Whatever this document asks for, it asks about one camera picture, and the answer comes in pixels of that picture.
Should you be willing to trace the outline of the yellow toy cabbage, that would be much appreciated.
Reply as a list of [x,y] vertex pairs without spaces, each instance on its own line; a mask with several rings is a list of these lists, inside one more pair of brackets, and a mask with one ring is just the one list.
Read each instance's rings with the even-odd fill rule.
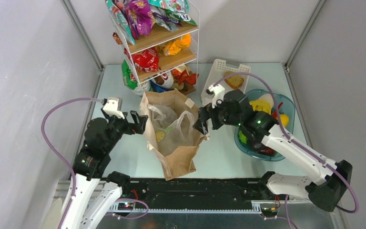
[[263,111],[271,115],[274,100],[270,94],[263,94],[258,99],[250,101],[249,104],[252,106],[254,111]]

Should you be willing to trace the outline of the yellow toy pear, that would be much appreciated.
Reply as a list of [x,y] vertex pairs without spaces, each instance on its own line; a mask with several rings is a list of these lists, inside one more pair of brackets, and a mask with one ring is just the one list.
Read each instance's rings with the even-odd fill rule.
[[283,127],[287,127],[290,119],[289,119],[289,116],[287,116],[286,114],[280,114],[278,117],[277,117],[277,120],[280,119],[281,120],[281,123],[283,125]]

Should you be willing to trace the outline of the brown burlap tote bag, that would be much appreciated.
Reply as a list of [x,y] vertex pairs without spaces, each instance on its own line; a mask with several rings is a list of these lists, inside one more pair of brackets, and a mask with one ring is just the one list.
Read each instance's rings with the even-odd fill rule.
[[193,100],[176,89],[163,93],[145,92],[140,103],[141,114],[149,117],[143,135],[147,139],[148,149],[153,151],[160,161],[165,179],[172,180],[195,172],[196,168],[193,159],[200,148],[200,143],[204,140],[208,140],[209,136],[202,135],[195,129],[195,133],[198,135],[196,145],[180,146],[172,154],[163,156],[158,151],[158,145],[155,140],[155,131],[151,122],[151,115],[148,110],[148,105],[150,104],[171,107],[177,114],[181,114],[186,110],[190,111],[195,115],[195,122],[198,119],[199,108],[195,105]]

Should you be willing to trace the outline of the orange yellow snack bag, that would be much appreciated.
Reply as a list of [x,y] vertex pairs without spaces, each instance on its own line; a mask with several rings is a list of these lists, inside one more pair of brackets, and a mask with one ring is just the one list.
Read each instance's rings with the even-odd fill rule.
[[173,56],[178,54],[180,51],[187,49],[191,46],[191,35],[185,34],[174,40],[162,43],[156,47],[158,53],[165,56]]

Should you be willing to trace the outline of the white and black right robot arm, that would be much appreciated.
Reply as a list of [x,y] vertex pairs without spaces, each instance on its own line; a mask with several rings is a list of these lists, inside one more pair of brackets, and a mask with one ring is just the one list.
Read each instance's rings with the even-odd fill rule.
[[223,99],[199,108],[199,117],[193,127],[203,135],[223,125],[237,126],[254,151],[268,147],[305,171],[305,176],[288,176],[266,172],[264,183],[258,186],[263,199],[288,194],[309,199],[321,210],[332,212],[350,186],[353,167],[346,161],[336,162],[311,147],[300,143],[270,114],[254,111],[247,96],[240,90],[226,93]]

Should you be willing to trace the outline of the translucent plastic grocery bag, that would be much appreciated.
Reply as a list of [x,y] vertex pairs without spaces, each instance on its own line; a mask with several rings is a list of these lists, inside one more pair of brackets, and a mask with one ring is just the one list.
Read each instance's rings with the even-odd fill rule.
[[163,156],[172,154],[180,146],[196,145],[198,135],[193,125],[195,115],[190,111],[177,114],[171,107],[148,105],[155,131],[158,151]]

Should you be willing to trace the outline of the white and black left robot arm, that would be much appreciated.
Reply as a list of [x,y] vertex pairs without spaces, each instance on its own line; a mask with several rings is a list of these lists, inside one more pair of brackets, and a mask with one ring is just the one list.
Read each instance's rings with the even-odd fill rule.
[[127,112],[122,113],[122,118],[104,114],[104,117],[88,122],[84,145],[72,167],[75,178],[67,194],[58,225],[60,229],[94,229],[117,199],[130,196],[130,176],[114,171],[106,179],[99,196],[91,205],[88,204],[111,160],[110,152],[121,137],[142,135],[145,131],[148,116],[139,115],[136,111],[130,111],[130,114],[132,123],[126,118]]

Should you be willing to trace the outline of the red toy pepper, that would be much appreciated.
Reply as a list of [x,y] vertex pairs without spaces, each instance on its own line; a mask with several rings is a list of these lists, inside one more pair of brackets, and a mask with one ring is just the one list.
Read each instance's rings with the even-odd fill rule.
[[283,102],[281,102],[278,106],[277,106],[277,108],[274,110],[274,112],[272,113],[272,117],[274,117],[274,118],[277,118],[278,116],[279,116],[279,111],[280,111],[280,108],[281,108],[281,106],[283,105]]

